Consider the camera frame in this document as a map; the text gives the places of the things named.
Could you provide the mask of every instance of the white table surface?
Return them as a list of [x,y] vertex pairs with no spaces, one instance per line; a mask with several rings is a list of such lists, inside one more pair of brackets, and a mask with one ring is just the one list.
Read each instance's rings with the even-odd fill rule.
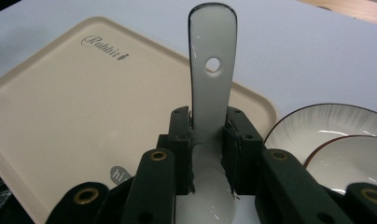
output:
[[[267,97],[280,118],[318,103],[377,111],[377,24],[293,0],[221,2],[238,15],[234,80]],[[0,77],[93,16],[107,17],[189,55],[188,14],[200,3],[22,0],[0,12]]]

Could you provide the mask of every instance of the white bowl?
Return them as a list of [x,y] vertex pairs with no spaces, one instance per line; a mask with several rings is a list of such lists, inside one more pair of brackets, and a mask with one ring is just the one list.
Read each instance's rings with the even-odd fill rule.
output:
[[377,137],[357,135],[330,140],[305,162],[315,180],[341,194],[351,183],[377,185]]
[[265,146],[289,151],[304,164],[320,145],[348,135],[377,136],[377,112],[354,105],[310,105],[281,119]]

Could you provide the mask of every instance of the ceramic spoon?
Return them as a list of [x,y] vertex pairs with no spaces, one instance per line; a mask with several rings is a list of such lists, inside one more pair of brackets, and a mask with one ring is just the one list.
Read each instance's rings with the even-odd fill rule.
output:
[[235,61],[236,24],[234,11],[221,4],[200,5],[189,14],[196,192],[176,198],[176,223],[231,223],[235,216],[236,202],[220,159]]

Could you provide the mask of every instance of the beige plastic board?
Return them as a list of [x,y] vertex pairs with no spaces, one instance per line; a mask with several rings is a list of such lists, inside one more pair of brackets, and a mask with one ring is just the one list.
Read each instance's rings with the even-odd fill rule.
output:
[[[0,78],[0,176],[36,223],[88,181],[134,175],[168,133],[171,112],[191,104],[189,60],[105,18],[90,18]],[[233,84],[230,105],[262,136],[272,104]]]

